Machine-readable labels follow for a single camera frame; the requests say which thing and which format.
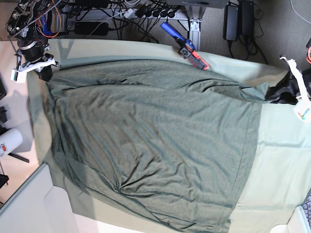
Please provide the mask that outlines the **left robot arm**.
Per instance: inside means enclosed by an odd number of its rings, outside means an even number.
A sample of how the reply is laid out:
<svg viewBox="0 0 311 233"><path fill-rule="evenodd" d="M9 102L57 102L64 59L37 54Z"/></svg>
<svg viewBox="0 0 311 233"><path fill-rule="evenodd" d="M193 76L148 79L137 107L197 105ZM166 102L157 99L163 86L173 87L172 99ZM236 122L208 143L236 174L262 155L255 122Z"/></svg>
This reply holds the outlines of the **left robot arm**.
<svg viewBox="0 0 311 233"><path fill-rule="evenodd" d="M306 44L307 55L306 60L311 65L311 39ZM309 100L311 100L311 68L301 72L302 80L306 87ZM289 70L285 77L279 81L276 86L269 87L265 99L274 104L297 104L300 99L300 89L297 79Z"/></svg>

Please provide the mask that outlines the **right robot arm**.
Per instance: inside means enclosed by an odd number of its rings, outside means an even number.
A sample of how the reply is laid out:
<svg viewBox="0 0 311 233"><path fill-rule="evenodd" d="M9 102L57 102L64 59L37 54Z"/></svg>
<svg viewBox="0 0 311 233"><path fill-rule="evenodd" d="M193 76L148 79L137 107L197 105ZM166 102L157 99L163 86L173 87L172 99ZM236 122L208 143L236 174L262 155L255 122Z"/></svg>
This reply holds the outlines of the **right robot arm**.
<svg viewBox="0 0 311 233"><path fill-rule="evenodd" d="M12 12L6 30L8 38L16 38L18 50L17 67L13 69L13 79L17 80L23 72L35 70L40 78L50 80L52 66L57 66L53 55L46 53L48 39L59 36L62 32L50 31L52 24L51 12L61 17L55 0L21 0ZM311 100L311 74L300 72L293 59L281 56L289 67L288 74L275 87L271 87L267 99L274 103L295 104L299 101Z"/></svg>

